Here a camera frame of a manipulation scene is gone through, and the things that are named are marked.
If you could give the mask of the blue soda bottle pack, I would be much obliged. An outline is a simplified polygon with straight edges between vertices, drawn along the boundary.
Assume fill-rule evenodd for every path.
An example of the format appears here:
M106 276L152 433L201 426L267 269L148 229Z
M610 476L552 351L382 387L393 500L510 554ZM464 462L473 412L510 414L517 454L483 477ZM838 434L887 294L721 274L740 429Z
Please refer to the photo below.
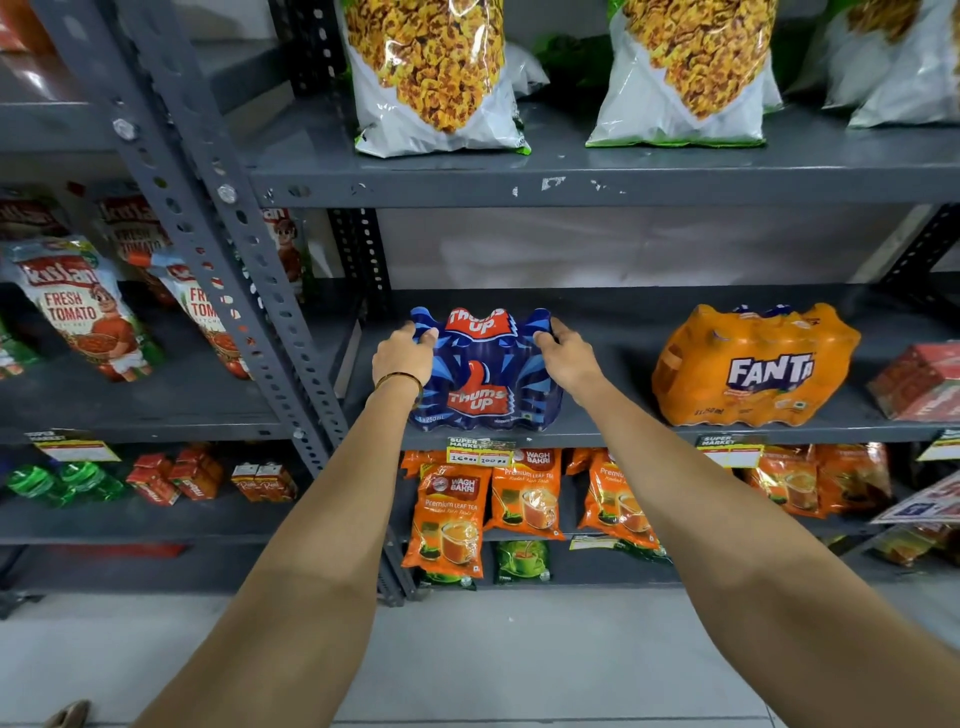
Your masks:
M544 431L559 416L564 391L546 370L535 334L550 334L551 314L537 308L524 321L506 309L477 318L463 307L437 321L423 306L410 311L414 340L438 331L431 375L409 423L421 431L477 428Z

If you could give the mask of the orange wrapped soda bottle pack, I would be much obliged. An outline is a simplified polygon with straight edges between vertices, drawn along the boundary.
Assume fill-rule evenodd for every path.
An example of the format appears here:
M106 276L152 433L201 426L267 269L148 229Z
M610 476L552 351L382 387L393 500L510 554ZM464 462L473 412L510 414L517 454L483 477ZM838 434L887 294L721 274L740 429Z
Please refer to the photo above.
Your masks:
M674 427L798 427L845 383L860 341L824 302L806 312L699 304L657 358L652 390Z

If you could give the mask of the green snack bag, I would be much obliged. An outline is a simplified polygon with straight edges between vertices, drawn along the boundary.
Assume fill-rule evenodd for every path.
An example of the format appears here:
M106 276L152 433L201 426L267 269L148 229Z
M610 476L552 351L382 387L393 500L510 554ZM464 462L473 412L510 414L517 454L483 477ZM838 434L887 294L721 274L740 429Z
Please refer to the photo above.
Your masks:
M558 107L599 107L614 62L606 33L582 38L567 33L544 35L534 43L533 52L549 80L534 93L536 98Z

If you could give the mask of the green tea packet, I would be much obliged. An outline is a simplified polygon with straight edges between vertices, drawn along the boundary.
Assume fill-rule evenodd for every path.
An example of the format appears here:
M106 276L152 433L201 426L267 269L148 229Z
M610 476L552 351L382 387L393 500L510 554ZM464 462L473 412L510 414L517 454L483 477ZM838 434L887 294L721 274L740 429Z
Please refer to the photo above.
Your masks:
M552 580L546 540L499 540L494 545L494 584L498 586Z

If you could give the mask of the orange red packet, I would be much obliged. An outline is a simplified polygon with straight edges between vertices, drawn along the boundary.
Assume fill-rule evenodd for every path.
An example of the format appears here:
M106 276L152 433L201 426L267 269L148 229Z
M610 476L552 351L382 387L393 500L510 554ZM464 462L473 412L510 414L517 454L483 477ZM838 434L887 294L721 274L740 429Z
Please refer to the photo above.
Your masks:
M57 54L29 0L0 0L0 53Z

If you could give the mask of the red printed packet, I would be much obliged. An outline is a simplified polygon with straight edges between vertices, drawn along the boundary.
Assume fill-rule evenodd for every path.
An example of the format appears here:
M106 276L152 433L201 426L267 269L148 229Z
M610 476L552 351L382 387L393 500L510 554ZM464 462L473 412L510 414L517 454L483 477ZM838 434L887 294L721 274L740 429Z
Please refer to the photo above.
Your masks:
M908 346L867 389L888 420L960 424L960 341Z

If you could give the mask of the shiny green pouch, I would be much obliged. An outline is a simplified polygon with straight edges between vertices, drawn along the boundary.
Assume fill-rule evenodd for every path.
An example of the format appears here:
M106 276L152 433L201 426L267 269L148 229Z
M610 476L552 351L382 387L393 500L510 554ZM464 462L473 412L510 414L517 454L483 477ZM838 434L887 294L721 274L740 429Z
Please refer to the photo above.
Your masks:
M109 503L126 495L127 485L95 462L62 463L56 474L63 485L61 504Z
M63 504L63 482L50 470L37 465L18 467L6 475L6 488L24 499Z

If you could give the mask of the person's right hand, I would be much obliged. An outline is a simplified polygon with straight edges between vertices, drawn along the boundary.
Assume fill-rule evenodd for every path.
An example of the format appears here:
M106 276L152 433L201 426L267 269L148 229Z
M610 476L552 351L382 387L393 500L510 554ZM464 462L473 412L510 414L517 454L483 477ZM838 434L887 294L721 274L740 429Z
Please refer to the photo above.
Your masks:
M558 353L542 354L550 378L581 407L607 383L594 348L581 334L557 317L550 319L550 331L558 341Z

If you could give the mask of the person's left hand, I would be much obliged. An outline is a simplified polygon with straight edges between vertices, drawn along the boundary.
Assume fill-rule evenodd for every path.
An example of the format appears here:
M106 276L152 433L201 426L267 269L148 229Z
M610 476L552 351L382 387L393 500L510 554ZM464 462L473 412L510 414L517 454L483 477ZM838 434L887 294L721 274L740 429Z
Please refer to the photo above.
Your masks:
M372 358L374 392L397 395L407 406L423 396L433 371L434 349L418 349L415 324L406 321L379 343Z

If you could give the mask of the person's left forearm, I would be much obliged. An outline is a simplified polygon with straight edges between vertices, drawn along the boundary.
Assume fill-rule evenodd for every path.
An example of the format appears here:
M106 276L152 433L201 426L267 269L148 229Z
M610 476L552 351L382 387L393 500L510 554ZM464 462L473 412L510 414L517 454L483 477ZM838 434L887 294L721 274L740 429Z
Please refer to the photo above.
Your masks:
M373 392L234 599L130 728L328 728L362 665L402 434Z

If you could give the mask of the orange tea packet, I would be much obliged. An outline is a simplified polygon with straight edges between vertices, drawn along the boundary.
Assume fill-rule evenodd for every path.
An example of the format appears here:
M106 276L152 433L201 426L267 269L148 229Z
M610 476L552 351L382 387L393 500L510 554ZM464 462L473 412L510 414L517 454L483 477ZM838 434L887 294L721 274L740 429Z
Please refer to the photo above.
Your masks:
M502 529L537 538L564 540L560 494L562 450L518 449L510 466L494 467L485 530Z
M744 479L751 488L793 516L827 518L810 444L765 445L757 465L744 470Z
M447 463L447 451L439 450L404 450L400 462L403 471L403 480L418 480L422 476L424 467Z
M491 467L424 464L420 468L407 569L457 579L484 575L482 546Z
M827 514L876 512L893 502L884 443L818 443L812 447Z
M593 529L640 549L665 556L642 506L629 486L626 475L605 447L576 447L567 474L587 472L588 487L583 501L581 529Z

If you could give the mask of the white yellow snack bag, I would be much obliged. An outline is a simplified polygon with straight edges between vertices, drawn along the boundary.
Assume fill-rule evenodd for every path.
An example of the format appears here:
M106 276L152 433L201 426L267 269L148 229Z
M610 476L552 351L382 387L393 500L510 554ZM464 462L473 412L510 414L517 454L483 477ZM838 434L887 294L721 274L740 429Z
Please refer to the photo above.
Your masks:
M777 110L778 0L608 0L608 89L587 148L756 148Z
M790 91L853 129L960 127L960 0L826 0Z
M507 78L502 0L340 0L337 19L358 153L530 154Z

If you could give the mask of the white printed paper sign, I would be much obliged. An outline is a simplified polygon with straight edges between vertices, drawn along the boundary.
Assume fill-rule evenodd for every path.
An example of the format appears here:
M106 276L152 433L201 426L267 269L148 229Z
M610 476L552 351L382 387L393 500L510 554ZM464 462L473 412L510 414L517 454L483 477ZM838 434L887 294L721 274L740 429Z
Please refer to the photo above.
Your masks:
M873 526L960 527L960 468L873 518Z

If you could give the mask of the orange green packet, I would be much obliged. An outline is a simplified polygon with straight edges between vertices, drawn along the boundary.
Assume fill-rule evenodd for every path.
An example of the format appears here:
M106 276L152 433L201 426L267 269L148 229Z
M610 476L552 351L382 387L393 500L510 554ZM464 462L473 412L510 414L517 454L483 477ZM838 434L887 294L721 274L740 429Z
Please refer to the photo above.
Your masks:
M948 524L898 525L881 534L869 548L872 556L912 568L930 552L946 552L958 528Z

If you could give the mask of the person's right forearm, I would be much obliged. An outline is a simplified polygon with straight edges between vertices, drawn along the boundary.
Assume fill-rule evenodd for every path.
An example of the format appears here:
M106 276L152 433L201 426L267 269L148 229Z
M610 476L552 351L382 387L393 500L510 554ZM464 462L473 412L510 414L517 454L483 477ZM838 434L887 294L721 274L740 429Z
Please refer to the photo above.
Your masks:
M600 373L571 389L714 646L789 728L960 728L960 655Z

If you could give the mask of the small red white box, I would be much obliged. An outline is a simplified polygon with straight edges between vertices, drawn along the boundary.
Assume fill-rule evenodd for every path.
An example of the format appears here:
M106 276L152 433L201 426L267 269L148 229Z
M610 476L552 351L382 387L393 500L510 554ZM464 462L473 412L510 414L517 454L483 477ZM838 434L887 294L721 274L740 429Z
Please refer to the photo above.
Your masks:
M293 503L299 496L291 471L280 463L241 463L234 467L230 482L251 503Z

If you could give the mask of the green sauce pouch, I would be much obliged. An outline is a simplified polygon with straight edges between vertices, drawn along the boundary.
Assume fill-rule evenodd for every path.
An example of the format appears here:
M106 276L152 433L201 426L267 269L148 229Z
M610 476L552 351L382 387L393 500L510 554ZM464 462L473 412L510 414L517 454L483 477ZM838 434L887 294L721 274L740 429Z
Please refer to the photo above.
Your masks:
M42 359L21 342L0 318L0 381L23 375Z

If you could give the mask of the tomato ketchup pouch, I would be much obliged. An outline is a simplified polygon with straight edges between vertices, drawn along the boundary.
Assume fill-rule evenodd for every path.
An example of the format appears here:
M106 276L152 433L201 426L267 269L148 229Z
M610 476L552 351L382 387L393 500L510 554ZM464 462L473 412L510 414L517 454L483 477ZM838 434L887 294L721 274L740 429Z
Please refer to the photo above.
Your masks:
M155 253L166 254L173 244L153 212L139 193L95 200L104 237L112 244L121 261L131 266L153 297L166 308L177 301L160 278L149 271Z
M243 381L251 379L234 339L224 327L206 292L178 254L170 250L134 248L126 253L126 260L159 279L235 378Z
M299 302L313 281L306 235L298 218L286 207L261 209L261 216L273 240L278 258Z
M109 380L136 382L162 351L124 300L114 263L83 236L0 242L0 272Z
M67 237L71 232L66 213L56 200L0 191L0 242Z

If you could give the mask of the grey metal shelf rack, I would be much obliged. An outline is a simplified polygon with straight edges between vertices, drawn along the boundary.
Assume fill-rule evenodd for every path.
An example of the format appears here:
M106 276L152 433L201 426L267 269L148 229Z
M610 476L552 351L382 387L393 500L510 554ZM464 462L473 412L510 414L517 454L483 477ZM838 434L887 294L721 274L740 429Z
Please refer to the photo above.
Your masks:
M292 108L255 136L262 163L247 169L262 202L295 210L327 211L346 272L348 294L360 314L343 313L347 330L332 359L305 360L310 346L330 339L291 334L289 382L264 380L278 415L305 466L317 473L346 436L372 386L368 362L346 359L353 330L359 355L371 355L378 335L419 301L430 309L458 302L506 302L521 311L548 309L595 334L609 376L643 407L655 410L650 385L666 335L695 304L718 308L755 302L831 303L861 332L845 382L804 425L678 428L696 444L702 435L764 434L766 445L840 441L930 444L960 423L885 417L868 383L912 344L960 341L960 271L933 269L960 245L960 127L845 130L838 120L800 108L777 113L763 148L631 147L589 149L580 128L549 106L534 103L526 127L529 155L492 152L427 154L396 159L362 156L347 138L347 101L328 88L298 96ZM932 203L919 231L897 248L883 273L865 282L797 285L732 284L633 287L540 285L480 288L396 288L383 248L378 212L544 209L602 212L666 208L747 213L784 206Z
M0 83L0 177L7 156L90 151L80 141L96 128L126 166L119 189L68 184L82 202L106 192L141 194L173 249L209 298L246 362L235 377L178 302L158 303L145 283L126 280L114 263L124 301L162 352L153 373L112 381L67 345L21 289L0 272L0 318L36 348L40 361L0 380L0 604L57 592L135 594L232 593L308 491L312 472L289 439L291 416L279 415L261 383L289 383L296 366L291 334L326 337L305 361L332 359L359 298L342 279L298 301L261 216L273 206L252 186L224 119L287 77L283 43L228 41L198 53L171 0L30 0L56 51L53 57L6 58L19 86L39 78L59 91L15 112ZM66 136L65 152L53 143ZM97 463L126 484L110 502L62 505L31 500L6 486L7 474L36 465L55 476L58 463L26 432L76 430L107 443L122 458ZM140 455L173 462L190 444L210 443L222 464L218 496L184 494L156 505L126 482ZM250 502L231 482L241 463L285 465L298 487L293 502Z

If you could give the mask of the yellow white price label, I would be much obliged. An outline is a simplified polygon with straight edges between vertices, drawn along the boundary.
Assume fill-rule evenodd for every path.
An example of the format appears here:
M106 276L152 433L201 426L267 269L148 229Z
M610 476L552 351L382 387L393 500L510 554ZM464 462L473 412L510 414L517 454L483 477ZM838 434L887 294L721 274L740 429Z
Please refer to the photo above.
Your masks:
M916 457L916 461L920 463L947 460L960 461L960 428L942 430Z
M118 463L122 458L104 441L86 431L51 429L25 433L28 441L57 463Z
M450 465L510 468L518 450L515 440L452 436L446 440L445 458Z
M759 467L767 443L764 434L714 434L697 438L699 452L725 469L755 469Z

